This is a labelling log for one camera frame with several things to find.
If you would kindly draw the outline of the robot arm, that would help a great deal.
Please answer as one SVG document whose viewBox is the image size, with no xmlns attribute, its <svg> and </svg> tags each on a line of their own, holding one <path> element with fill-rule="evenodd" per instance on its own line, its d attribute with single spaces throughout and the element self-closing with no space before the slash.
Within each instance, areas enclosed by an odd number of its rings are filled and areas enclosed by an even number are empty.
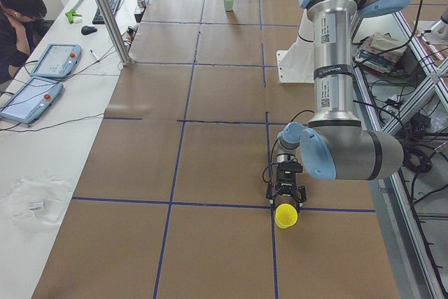
<svg viewBox="0 0 448 299">
<path fill-rule="evenodd" d="M 385 179 L 404 158 L 399 141 L 383 132 L 364 130 L 353 111 L 351 19 L 374 18 L 400 11 L 411 0 L 299 0 L 314 28 L 316 107 L 307 125 L 291 122 L 276 141 L 276 178 L 267 186 L 274 204 L 289 196 L 299 209 L 306 191 L 295 176 L 315 179 Z"/>
<path fill-rule="evenodd" d="M 439 36 L 441 39 L 447 38 L 447 26 L 448 26 L 448 8 L 440 16 L 438 21 L 435 21 L 430 26 L 430 33 L 434 36 Z"/>
</svg>

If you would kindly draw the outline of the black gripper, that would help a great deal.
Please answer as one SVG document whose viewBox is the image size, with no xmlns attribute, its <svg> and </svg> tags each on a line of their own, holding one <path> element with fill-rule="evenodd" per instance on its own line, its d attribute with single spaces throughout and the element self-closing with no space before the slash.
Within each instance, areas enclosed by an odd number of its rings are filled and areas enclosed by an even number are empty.
<svg viewBox="0 0 448 299">
<path fill-rule="evenodd" d="M 288 195 L 295 201 L 295 209 L 300 210 L 307 201 L 305 186 L 297 186 L 296 174 L 302 173 L 303 166 L 297 161 L 283 161 L 276 167 L 276 183 L 267 184 L 265 197 L 270 205 L 275 205 L 279 195 Z"/>
</svg>

